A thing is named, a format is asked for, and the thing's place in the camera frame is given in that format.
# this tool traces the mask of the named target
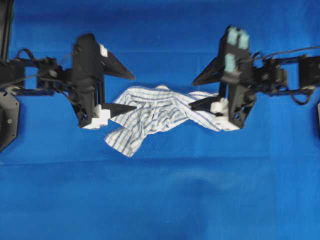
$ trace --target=blue striped towel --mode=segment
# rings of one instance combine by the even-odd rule
[[[127,157],[132,157],[149,134],[166,132],[187,120],[193,120],[205,128],[220,131],[215,126],[215,116],[205,111],[192,111],[189,103],[213,97],[202,91],[182,94],[171,91],[165,85],[156,88],[129,87],[115,101],[116,104],[136,106],[135,110],[110,120],[122,127],[108,133],[105,142]]]

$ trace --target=black cable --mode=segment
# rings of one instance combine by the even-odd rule
[[[255,54],[253,54],[252,58],[256,59],[258,55],[261,55],[263,57],[263,54],[261,52],[256,52]]]
[[[290,54],[290,53],[296,53],[296,52],[301,52],[301,51],[306,51],[306,50],[313,50],[313,49],[320,49],[320,46],[310,46],[310,47],[298,48],[298,49],[287,50],[287,51],[276,51],[276,52],[270,53],[270,54],[265,55],[265,56],[260,56],[260,57],[256,57],[257,53],[255,53],[252,56],[251,59],[243,60],[243,61],[240,61],[239,63],[253,62],[255,60],[264,60],[264,59],[270,58],[270,57],[275,56],[275,55]]]
[[[55,90],[57,93],[62,94],[63,96],[66,97],[66,99],[73,105],[77,105],[78,102],[72,100],[67,94],[64,93],[64,91],[57,89],[57,88],[53,88],[53,90]]]
[[[22,82],[23,80],[25,79],[31,79],[31,78],[41,78],[45,75],[47,75],[50,71],[53,71],[53,70],[56,70],[59,66],[63,65],[70,57],[72,56],[71,53],[68,53],[61,61],[59,64],[53,66],[53,67],[50,67],[49,69],[47,69],[45,72],[41,73],[41,74],[34,74],[34,75],[29,75],[29,76],[24,76],[24,77],[21,77],[21,78],[18,78],[14,81],[11,81],[10,84],[13,85],[13,84],[17,84],[17,83],[20,83]]]
[[[20,58],[19,56],[20,56],[20,54],[21,54],[22,52],[25,52],[33,63],[36,61],[36,58],[34,57],[34,55],[32,54],[32,52],[31,52],[28,48],[22,48],[22,49],[20,49],[20,50],[16,53],[15,58],[19,59],[19,58]]]
[[[310,101],[310,97],[311,97],[311,95],[310,94],[306,94],[305,96],[306,96],[306,99],[305,99],[305,101],[299,101],[298,99],[296,99],[294,96],[294,94],[293,93],[291,93],[290,94],[290,96],[291,96],[291,98],[292,98],[292,100],[296,103],[296,104],[298,104],[298,105],[306,105],[309,101]]]

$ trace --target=blue backdrop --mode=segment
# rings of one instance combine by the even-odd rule
[[[17,0],[9,55],[62,59],[92,32],[136,76],[107,76],[108,102],[132,85],[216,92],[191,82],[228,25],[268,54],[319,45],[319,16],[318,0]],[[257,98],[242,130],[187,121],[127,158],[103,140],[117,124],[80,129],[62,95],[19,97],[19,136],[0,153],[0,239],[319,239],[320,94],[302,107]]]

